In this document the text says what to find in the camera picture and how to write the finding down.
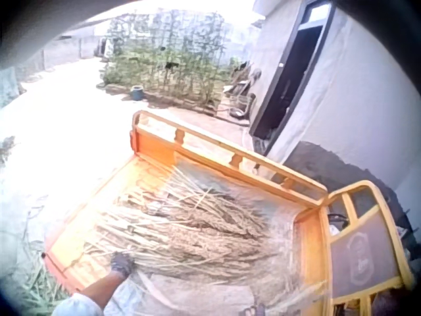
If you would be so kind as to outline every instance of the blue bucket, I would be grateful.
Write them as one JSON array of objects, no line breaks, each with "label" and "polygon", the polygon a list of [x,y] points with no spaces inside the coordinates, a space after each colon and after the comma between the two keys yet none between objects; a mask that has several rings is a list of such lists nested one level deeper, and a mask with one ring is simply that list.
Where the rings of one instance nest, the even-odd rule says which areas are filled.
[{"label": "blue bucket", "polygon": [[131,92],[132,92],[132,99],[134,101],[143,100],[144,93],[143,93],[143,87],[142,86],[133,86]]}]

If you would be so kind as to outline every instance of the concrete ground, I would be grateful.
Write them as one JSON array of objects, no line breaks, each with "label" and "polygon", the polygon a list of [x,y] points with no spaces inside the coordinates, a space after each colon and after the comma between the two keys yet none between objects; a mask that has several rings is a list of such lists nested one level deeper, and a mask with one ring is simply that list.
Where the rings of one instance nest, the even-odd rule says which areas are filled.
[{"label": "concrete ground", "polygon": [[[122,101],[97,89],[99,59],[41,73],[0,111],[0,139],[16,136],[1,172],[0,280],[24,269],[19,249],[45,237],[101,180],[132,154],[132,114],[146,102]],[[251,149],[247,128],[182,109],[155,110]]]}]

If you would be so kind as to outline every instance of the white sleeve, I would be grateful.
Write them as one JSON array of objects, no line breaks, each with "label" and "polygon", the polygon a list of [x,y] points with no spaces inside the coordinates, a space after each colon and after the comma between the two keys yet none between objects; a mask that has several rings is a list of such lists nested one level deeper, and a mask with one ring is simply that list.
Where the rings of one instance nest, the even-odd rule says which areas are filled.
[{"label": "white sleeve", "polygon": [[61,302],[52,316],[103,316],[103,310],[89,297],[80,293],[73,294]]}]

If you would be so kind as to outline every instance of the dark doorway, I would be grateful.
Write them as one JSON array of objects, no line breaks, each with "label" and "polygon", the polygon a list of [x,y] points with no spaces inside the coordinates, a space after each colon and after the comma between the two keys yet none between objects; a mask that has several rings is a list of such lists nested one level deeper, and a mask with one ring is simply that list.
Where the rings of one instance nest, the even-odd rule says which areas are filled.
[{"label": "dark doorway", "polygon": [[307,71],[316,49],[323,25],[299,29],[287,62],[276,84],[274,93],[256,127],[254,136],[270,140],[282,119]]}]

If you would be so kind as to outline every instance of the door frame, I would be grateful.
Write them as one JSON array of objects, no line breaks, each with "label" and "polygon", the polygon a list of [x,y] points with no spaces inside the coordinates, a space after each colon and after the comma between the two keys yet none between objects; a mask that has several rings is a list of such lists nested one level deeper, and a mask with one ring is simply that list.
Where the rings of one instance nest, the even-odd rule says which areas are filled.
[{"label": "door frame", "polygon": [[303,21],[304,17],[306,14],[308,14],[309,9],[312,9],[313,7],[319,6],[319,5],[323,5],[325,3],[330,3],[330,10],[328,13],[328,16],[326,18],[326,22],[323,25],[323,29],[322,32],[320,33],[320,37],[318,39],[318,43],[314,49],[314,53],[310,59],[310,63],[309,66],[307,68],[306,73],[303,76],[303,79],[301,80],[301,83],[297,89],[297,92],[295,93],[294,98],[291,101],[291,105],[289,106],[289,111],[285,114],[285,117],[282,119],[279,127],[276,129],[270,143],[268,144],[268,147],[265,149],[264,151],[264,156],[268,155],[270,149],[272,148],[272,146],[274,145],[274,142],[276,141],[276,139],[278,139],[279,135],[281,134],[282,130],[285,128],[289,118],[291,118],[292,113],[294,112],[303,92],[305,87],[307,86],[307,83],[310,80],[311,74],[314,70],[314,67],[316,66],[317,60],[322,52],[324,43],[326,41],[326,37],[328,35],[328,31],[330,29],[330,25],[332,24],[332,20],[334,17],[334,13],[335,13],[335,4],[334,1],[329,1],[329,0],[304,0],[300,7],[299,7],[299,11],[298,11],[298,15],[297,18],[295,20],[295,24],[293,26],[293,29],[291,31],[291,35],[289,36],[287,45],[284,49],[284,52],[282,53],[281,59],[278,63],[278,67],[276,68],[275,71],[275,75],[269,85],[268,91],[265,94],[263,101],[262,101],[262,105],[260,106],[257,115],[253,121],[253,123],[250,126],[249,129],[249,134],[254,136],[254,133],[256,132],[257,126],[259,125],[260,120],[263,117],[263,114],[265,112],[265,110],[268,107],[269,101],[272,98],[272,95],[275,91],[276,85],[279,82],[280,76],[282,75],[282,72],[284,71],[284,66],[280,67],[280,64],[285,65],[287,63],[289,54],[291,53],[291,49],[292,46],[295,42],[295,39],[297,37],[297,33],[299,31],[299,27],[301,25],[301,22]]}]

